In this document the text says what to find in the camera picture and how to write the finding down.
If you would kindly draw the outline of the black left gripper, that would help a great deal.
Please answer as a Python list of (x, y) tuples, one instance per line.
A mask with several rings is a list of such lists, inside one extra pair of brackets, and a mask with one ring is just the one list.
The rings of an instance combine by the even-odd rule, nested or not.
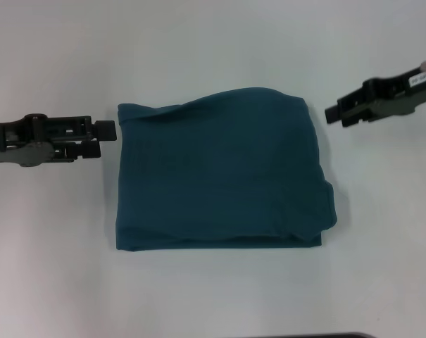
[(31, 114), (17, 121), (0, 123), (0, 163), (28, 168), (50, 160), (74, 162), (79, 157), (100, 158), (99, 142), (115, 140), (113, 120), (93, 122), (90, 116), (49, 118)]

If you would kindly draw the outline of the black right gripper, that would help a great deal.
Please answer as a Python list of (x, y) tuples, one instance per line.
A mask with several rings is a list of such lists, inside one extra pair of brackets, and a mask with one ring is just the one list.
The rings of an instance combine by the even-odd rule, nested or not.
[(374, 77), (360, 89), (337, 100), (325, 110), (328, 125), (351, 127), (393, 115), (409, 115), (426, 103), (426, 72), (414, 68), (394, 77)]

